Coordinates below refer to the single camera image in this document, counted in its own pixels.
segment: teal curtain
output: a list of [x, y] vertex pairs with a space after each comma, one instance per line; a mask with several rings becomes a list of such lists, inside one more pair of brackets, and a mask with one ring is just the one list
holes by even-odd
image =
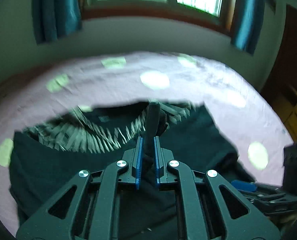
[[52, 42], [81, 29], [78, 0], [32, 0], [36, 43]]
[[254, 54], [264, 19], [265, 0], [236, 0], [231, 44]]

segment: light spot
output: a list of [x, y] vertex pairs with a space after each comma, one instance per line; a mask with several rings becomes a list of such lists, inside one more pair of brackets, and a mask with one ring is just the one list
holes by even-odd
[[8, 167], [10, 164], [11, 153], [13, 150], [13, 140], [7, 138], [0, 145], [0, 165]]
[[124, 68], [127, 63], [124, 57], [109, 57], [101, 60], [105, 68]]
[[87, 113], [87, 112], [92, 112], [93, 109], [90, 107], [90, 106], [78, 106], [80, 108], [80, 110], [84, 113]]
[[189, 55], [180, 54], [180, 56], [178, 56], [177, 59], [178, 62], [180, 62], [184, 67], [196, 67], [197, 60]]
[[246, 100], [240, 93], [228, 90], [226, 96], [229, 103], [231, 103], [233, 106], [236, 106], [238, 108], [244, 108], [246, 106]]
[[66, 74], [58, 75], [47, 83], [47, 90], [51, 93], [60, 91], [69, 83], [69, 77]]
[[142, 83], [153, 90], [165, 89], [170, 86], [168, 76], [159, 71], [148, 71], [141, 74]]
[[247, 151], [248, 158], [252, 165], [258, 169], [263, 170], [268, 164], [268, 153], [266, 148], [259, 142], [252, 142]]

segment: black device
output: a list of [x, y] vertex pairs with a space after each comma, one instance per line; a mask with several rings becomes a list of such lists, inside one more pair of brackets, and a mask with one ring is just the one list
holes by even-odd
[[297, 143], [284, 148], [283, 190], [297, 195]]
[[[174, 190], [178, 239], [278, 240], [265, 217], [297, 209], [297, 196], [267, 185], [236, 189], [214, 170], [192, 171], [153, 138], [156, 186]], [[143, 138], [105, 170], [80, 171], [18, 230], [18, 240], [118, 239], [120, 194], [141, 183]]]

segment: wooden cabinet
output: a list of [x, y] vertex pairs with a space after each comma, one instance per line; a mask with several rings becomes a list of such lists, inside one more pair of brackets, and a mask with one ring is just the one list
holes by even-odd
[[297, 91], [286, 87], [272, 102], [272, 108], [280, 117], [294, 142], [297, 142]]

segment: white wall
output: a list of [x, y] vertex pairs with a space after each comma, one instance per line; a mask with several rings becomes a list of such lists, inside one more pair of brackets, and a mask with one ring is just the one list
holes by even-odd
[[286, 2], [277, 0], [276, 15], [268, 6], [254, 56], [230, 45], [230, 38], [196, 25], [145, 17], [111, 17], [85, 21], [83, 30], [37, 46], [31, 0], [0, 0], [0, 81], [55, 60], [136, 50], [173, 51], [199, 55], [227, 64], [256, 89], [274, 64], [285, 24]]

